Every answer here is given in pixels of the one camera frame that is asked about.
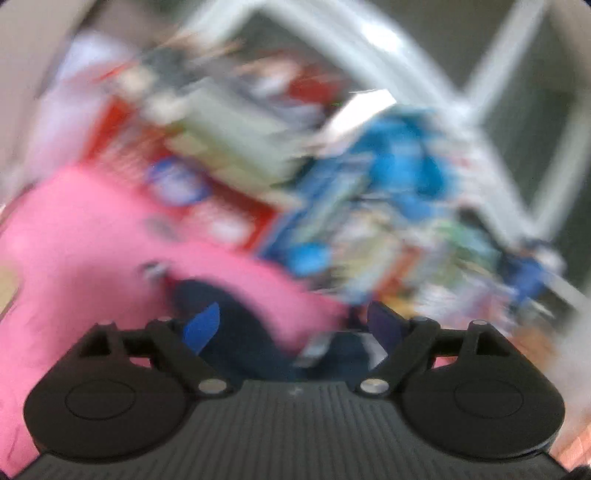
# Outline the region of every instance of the window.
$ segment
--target window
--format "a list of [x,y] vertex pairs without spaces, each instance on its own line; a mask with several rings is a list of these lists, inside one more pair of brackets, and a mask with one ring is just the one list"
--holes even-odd
[[274,50],[289,50],[298,53],[307,60],[318,62],[328,71],[340,71],[318,50],[260,12],[250,17],[240,31],[234,35],[234,38],[239,38],[243,42],[243,46],[238,52],[238,56],[242,60],[255,60],[260,58],[261,54]]
[[514,0],[371,0],[445,71],[466,84]]
[[566,262],[564,277],[582,288],[591,268],[591,174],[585,182],[566,222],[554,242]]
[[575,93],[573,63],[546,18],[484,125],[528,205],[553,159]]

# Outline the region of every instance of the pink cloth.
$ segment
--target pink cloth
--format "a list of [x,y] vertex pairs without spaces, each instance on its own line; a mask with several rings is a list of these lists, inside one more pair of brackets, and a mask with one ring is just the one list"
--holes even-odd
[[166,241],[145,227],[151,206],[69,167],[29,193],[0,236],[0,260],[22,277],[0,322],[0,469],[15,475],[37,455],[22,419],[27,394],[97,322],[138,328],[169,313],[158,289],[138,274],[154,259],[176,275],[227,288],[297,350],[337,327],[342,307],[303,290],[279,269],[197,241]]

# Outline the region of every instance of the ribbed black surface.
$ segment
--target ribbed black surface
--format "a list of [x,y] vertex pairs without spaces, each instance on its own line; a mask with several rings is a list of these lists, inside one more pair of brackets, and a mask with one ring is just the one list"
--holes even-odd
[[203,402],[166,445],[141,458],[77,465],[42,456],[19,480],[555,480],[546,455],[472,463],[416,438],[390,403],[341,383],[246,382]]

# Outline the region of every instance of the metal screw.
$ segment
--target metal screw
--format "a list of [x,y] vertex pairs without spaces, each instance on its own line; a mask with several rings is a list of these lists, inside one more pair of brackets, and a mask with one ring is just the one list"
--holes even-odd
[[367,380],[363,380],[361,382],[361,390],[365,393],[370,395],[381,395],[382,393],[386,393],[390,388],[388,382],[382,380],[381,378],[368,378]]
[[219,378],[208,378],[207,380],[201,380],[198,388],[206,395],[219,395],[228,388],[228,384]]

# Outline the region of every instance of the pile of items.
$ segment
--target pile of items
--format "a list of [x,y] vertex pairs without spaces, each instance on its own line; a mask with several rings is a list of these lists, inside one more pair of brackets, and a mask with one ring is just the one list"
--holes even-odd
[[389,94],[370,106],[368,92],[292,52],[240,63],[228,56],[239,48],[177,37],[113,71],[84,164],[192,235],[346,304],[378,299],[405,317],[458,328],[478,317],[509,332],[543,288],[545,246],[503,260],[462,225],[466,159],[437,115]]

